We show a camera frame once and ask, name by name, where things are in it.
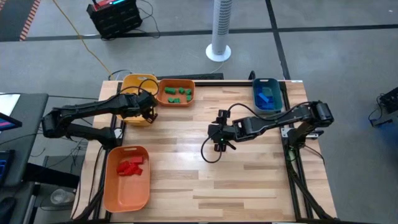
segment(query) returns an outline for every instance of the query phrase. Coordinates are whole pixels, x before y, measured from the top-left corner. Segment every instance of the wood grain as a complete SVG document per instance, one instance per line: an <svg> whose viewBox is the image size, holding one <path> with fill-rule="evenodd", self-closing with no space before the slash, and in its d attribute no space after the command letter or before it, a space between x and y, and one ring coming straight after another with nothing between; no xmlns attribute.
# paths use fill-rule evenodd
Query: wood grain
<svg viewBox="0 0 398 224"><path fill-rule="evenodd" d="M285 83L292 106L307 100L302 82ZM116 87L117 82L104 82L100 99L113 95ZM215 120L219 109L225 110L237 102L253 107L251 87L196 87L194 100L188 108L158 106L159 117L150 126L127 125L123 144L141 145L149 152L151 194L143 209L114 213L111 221L294 221L278 129L268 130L253 141L234 144L237 150L228 149L216 164L207 164L200 155L200 146L207 137L207 126ZM231 120L245 116L252 114L241 106L231 111ZM96 116L94 126L109 126L111 117L110 114ZM320 152L317 141L307 144ZM88 202L99 147L97 142L88 145L77 215ZM209 160L218 157L211 142L205 145L204 152ZM300 153L308 189L326 212L335 216L322 160L310 151L302 149ZM101 159L98 164L93 193L100 178ZM302 199L300 203L305 217Z"/></svg>

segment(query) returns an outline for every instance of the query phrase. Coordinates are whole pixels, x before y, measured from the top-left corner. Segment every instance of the green block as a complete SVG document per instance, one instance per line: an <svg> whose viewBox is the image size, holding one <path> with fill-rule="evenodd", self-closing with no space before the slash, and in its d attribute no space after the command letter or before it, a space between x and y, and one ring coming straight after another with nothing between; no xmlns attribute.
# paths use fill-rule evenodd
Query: green block
<svg viewBox="0 0 398 224"><path fill-rule="evenodd" d="M165 93L168 93L168 94L175 94L175 88L170 88L170 87L166 87L166 88L164 88L164 91L165 91Z"/></svg>

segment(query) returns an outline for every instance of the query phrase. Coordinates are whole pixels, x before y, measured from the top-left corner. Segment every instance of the orange bin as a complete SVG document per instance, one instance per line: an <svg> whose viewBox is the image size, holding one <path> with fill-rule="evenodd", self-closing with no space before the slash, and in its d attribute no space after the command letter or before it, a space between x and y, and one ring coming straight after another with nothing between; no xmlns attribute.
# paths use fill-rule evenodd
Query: orange bin
<svg viewBox="0 0 398 224"><path fill-rule="evenodd" d="M120 176L116 172L120 162L143 156L139 165L141 175ZM106 161L104 206L109 212L131 212L142 209L149 200L149 155L142 146L121 146L112 149Z"/></svg>
<svg viewBox="0 0 398 224"><path fill-rule="evenodd" d="M164 91L165 87L176 89L175 95L168 94ZM178 88L191 89L192 100L187 102L186 94L178 92ZM179 80L179 79L163 79L159 82L159 93L157 94L157 101L163 106L190 106L193 103L195 96L195 83L192 80ZM169 103L169 97L180 98L181 103Z"/></svg>
<svg viewBox="0 0 398 224"><path fill-rule="evenodd" d="M122 90L129 86L139 86L144 80L151 79L157 82L157 78L154 75L150 74L131 74L124 78L122 84ZM147 90L152 94L156 94L157 85L152 81L146 81L141 85L141 88ZM129 88L127 90L122 91L122 93L138 93L138 88ZM128 124L135 125L135 126L148 126L148 123L142 116L138 117L130 117L130 118L122 118L120 115L117 115L118 119L122 119L123 121L127 122Z"/></svg>

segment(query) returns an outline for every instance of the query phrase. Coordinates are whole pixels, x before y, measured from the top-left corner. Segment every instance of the wooden table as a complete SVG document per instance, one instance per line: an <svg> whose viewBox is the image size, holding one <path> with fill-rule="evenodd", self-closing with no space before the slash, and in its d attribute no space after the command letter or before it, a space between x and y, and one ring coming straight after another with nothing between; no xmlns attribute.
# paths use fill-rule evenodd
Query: wooden table
<svg viewBox="0 0 398 224"><path fill-rule="evenodd" d="M291 106L307 100L302 82L285 81L285 84ZM114 95L117 86L116 81L104 82L99 99L105 100ZM127 125L123 145L144 146L149 152L150 200L137 212L113 213L111 221L294 221L279 129L268 130L252 141L233 142L238 149L227 149L216 164L207 164L200 155L200 146L207 137L207 127L215 120L218 110L226 110L237 102L252 108L252 88L197 86L194 100L189 108L156 107L159 116L151 126ZM231 111L230 120L245 116L252 114L236 106ZM93 126L109 126L111 119L111 114L96 116ZM307 141L307 145L320 152L317 141ZM96 141L91 141L87 147L81 173L80 203L75 216L88 203L99 148L100 144ZM96 167L93 195L100 181L103 155ZM325 211L335 217L322 160L304 149L301 155L309 191ZM218 156L213 151L211 141L205 145L205 156L212 160ZM305 217L299 190L298 197L301 214ZM99 217L103 218L104 214L105 209L102 207Z"/></svg>

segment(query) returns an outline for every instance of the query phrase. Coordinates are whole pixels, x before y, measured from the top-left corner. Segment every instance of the yellow cable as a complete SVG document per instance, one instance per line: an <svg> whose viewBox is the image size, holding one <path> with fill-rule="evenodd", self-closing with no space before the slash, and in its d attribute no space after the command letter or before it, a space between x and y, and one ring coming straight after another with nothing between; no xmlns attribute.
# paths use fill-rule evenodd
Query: yellow cable
<svg viewBox="0 0 398 224"><path fill-rule="evenodd" d="M113 76L112 72L109 71L109 69L105 66L105 64L97 57L97 55L95 55L92 51L89 50L89 48L86 45L86 42L83 40L83 38L81 37L81 35L79 34L79 32L77 31L76 27L73 25L73 23L70 21L70 19L68 18L68 16L62 11L61 7L58 5L58 3L55 0L52 0L54 2L54 4L57 6L57 8L60 10L60 12L63 14L63 16L65 16L65 18L67 18L69 24L72 26L72 28L75 30L75 32L77 33L77 36L79 37L79 39L83 42L84 46L86 47L86 50L92 54L92 56L94 56L95 59L97 59L100 64L105 68L105 70L109 73L110 77Z"/></svg>

